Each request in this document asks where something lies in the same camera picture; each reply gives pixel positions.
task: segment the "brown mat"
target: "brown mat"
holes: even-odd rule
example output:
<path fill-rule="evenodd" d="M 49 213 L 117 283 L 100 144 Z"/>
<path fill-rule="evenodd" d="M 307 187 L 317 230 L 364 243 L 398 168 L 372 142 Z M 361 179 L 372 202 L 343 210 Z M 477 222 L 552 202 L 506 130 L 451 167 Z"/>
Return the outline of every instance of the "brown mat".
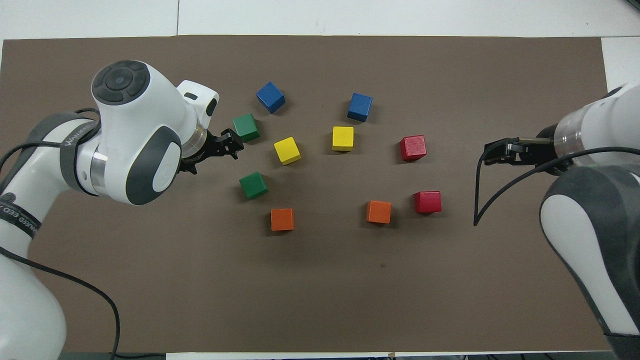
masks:
<path fill-rule="evenodd" d="M 94 106 L 93 75 L 143 60 L 176 85 L 221 94 L 212 132 L 252 112 L 262 137 L 240 160 L 180 174 L 148 206 L 61 196 L 30 256 L 94 283 L 122 316 L 122 351 L 363 352 L 606 349 L 570 274 L 547 245 L 536 175 L 472 226 L 483 144 L 534 136 L 606 93 L 597 38 L 193 36 L 9 40 L 0 77 L 0 151 L 50 113 Z M 273 81 L 287 104 L 255 97 Z M 353 92 L 374 98 L 366 123 L 346 118 Z M 355 148 L 331 151 L 333 126 Z M 400 159 L 424 134 L 428 155 Z M 283 167 L 273 143 L 295 137 Z M 238 179 L 261 172 L 270 192 L 247 200 Z M 524 172 L 484 170 L 481 200 Z M 440 190 L 443 211 L 411 196 Z M 392 222 L 365 221 L 369 200 Z M 295 230 L 270 231 L 272 208 Z M 67 317 L 66 351 L 107 351 L 110 309 L 94 294 L 38 274 Z"/>

